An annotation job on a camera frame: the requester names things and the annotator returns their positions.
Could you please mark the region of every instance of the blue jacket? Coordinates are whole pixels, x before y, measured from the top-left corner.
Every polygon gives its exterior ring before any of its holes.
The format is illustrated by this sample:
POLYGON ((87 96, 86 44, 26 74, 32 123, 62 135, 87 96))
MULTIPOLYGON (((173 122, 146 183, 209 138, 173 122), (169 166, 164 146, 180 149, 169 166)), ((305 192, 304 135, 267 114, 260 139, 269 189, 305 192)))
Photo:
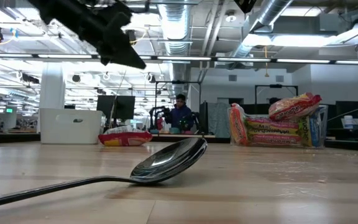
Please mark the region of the blue jacket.
POLYGON ((177 108, 177 105, 175 105, 175 108, 171 110, 172 114, 172 125, 173 128, 181 128, 180 121, 186 117, 188 128, 187 130, 190 130, 191 127, 193 127, 193 118, 191 117, 191 109, 188 108, 186 105, 183 105, 181 108, 177 108))

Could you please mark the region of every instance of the spoon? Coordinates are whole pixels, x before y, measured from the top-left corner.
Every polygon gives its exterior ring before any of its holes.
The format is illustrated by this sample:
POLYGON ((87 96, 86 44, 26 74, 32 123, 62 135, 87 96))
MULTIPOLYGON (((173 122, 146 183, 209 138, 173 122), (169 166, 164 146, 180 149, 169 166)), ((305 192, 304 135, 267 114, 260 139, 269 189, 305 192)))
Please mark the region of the spoon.
POLYGON ((205 139, 188 138, 163 148, 138 164, 132 170, 129 178, 105 175, 37 187, 0 195, 0 205, 98 182, 116 181, 139 185, 156 184, 174 177, 189 168, 204 154, 206 147, 207 143, 205 139))

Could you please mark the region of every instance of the white box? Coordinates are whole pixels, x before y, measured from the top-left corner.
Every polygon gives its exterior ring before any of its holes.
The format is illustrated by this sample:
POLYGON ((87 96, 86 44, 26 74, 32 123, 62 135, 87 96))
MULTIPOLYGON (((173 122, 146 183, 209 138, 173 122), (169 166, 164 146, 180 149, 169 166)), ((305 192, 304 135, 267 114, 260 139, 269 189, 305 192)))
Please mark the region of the white box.
POLYGON ((42 144, 97 144, 101 111, 40 109, 42 144))

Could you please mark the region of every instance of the wooden table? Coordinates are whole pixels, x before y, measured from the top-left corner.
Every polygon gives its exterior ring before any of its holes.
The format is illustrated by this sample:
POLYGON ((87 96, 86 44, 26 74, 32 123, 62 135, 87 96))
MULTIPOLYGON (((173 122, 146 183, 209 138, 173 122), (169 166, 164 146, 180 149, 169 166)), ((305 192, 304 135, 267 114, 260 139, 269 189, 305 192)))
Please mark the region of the wooden table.
MULTIPOLYGON (((0 144, 0 194, 94 175, 128 176, 144 147, 0 144)), ((100 183, 0 207, 0 223, 358 223, 358 151, 210 144, 156 187, 100 183)))

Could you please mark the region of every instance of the spoon handle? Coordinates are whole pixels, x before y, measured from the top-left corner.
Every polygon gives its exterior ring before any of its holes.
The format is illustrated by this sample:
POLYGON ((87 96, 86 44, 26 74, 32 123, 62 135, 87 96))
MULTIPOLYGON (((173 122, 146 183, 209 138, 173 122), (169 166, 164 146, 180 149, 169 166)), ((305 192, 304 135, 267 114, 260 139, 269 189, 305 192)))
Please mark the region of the spoon handle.
POLYGON ((113 176, 89 177, 80 180, 72 180, 61 184, 53 184, 45 187, 37 187, 34 189, 23 190, 11 194, 0 195, 0 205, 5 205, 7 203, 17 202, 27 198, 32 198, 44 194, 49 194, 52 192, 57 192, 59 190, 65 190, 74 187, 79 187, 82 185, 93 184, 98 182, 107 182, 107 181, 128 182, 134 184, 138 183, 136 180, 132 180, 129 178, 122 178, 122 177, 113 177, 113 176))

